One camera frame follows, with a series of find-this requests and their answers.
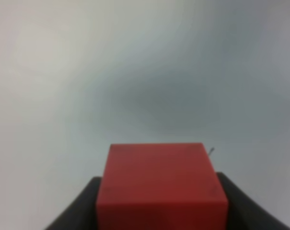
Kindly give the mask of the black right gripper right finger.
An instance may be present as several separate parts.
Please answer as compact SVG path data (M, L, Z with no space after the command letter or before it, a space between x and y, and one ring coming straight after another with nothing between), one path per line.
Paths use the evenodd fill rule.
M229 201L227 230L290 230L290 227L265 211L225 174L217 177Z

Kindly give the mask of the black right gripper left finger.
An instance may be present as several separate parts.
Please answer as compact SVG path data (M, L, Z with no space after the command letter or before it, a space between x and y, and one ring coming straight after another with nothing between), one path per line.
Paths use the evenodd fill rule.
M98 230L96 201L101 177L92 178L46 230Z

